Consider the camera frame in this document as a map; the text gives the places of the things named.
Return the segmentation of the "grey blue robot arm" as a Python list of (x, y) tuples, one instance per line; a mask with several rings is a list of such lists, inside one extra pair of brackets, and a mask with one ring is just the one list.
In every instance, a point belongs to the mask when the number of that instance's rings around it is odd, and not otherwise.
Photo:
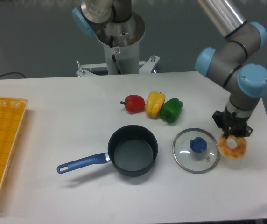
[[(248, 137), (252, 133), (248, 119), (267, 91), (267, 70), (246, 60), (264, 45), (267, 32), (259, 23), (247, 22), (230, 0), (201, 0), (199, 5), (226, 40), (220, 50), (204, 49), (195, 62), (200, 74), (230, 93), (225, 109), (212, 117), (225, 137)], [(145, 23), (132, 11), (131, 1), (84, 0), (72, 10), (72, 17), (85, 34), (102, 43), (110, 75), (153, 70), (155, 56), (143, 65), (139, 62)]]

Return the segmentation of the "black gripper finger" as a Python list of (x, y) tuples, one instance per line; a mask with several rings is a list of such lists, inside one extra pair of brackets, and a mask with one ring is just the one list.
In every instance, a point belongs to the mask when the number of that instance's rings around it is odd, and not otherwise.
[(215, 111), (212, 118), (218, 128), (223, 131), (223, 137), (228, 138), (230, 135), (230, 127), (226, 120), (225, 112)]
[(253, 129), (248, 125), (242, 126), (237, 130), (237, 137), (249, 137)]

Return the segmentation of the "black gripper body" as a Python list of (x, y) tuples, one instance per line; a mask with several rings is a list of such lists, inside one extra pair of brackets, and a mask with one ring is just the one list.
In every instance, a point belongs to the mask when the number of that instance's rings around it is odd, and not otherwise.
[(232, 114), (225, 112), (225, 116), (230, 127), (230, 135), (237, 135), (237, 130), (247, 125), (247, 118), (238, 118), (235, 112)]

